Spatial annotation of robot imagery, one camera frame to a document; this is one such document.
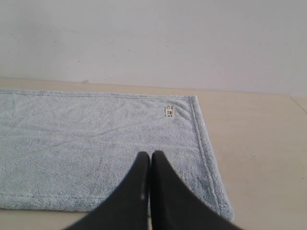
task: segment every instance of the beige floor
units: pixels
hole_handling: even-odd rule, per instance
[[[307,98],[7,79],[0,87],[197,95],[234,223],[247,230],[307,227]],[[83,215],[0,210],[0,229],[57,230]]]

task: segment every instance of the towel label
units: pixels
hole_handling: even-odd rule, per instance
[[[165,106],[165,116],[166,117],[175,117],[174,107],[171,105]]]

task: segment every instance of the wall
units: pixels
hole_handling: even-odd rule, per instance
[[[307,96],[305,0],[0,0],[0,76]]]

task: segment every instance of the bath mat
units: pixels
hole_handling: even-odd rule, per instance
[[[0,89],[0,208],[91,211],[155,150],[233,218],[196,96]]]

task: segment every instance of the light blue towel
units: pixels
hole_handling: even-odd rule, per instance
[[[155,150],[233,218],[196,96],[0,89],[0,208],[91,211]]]

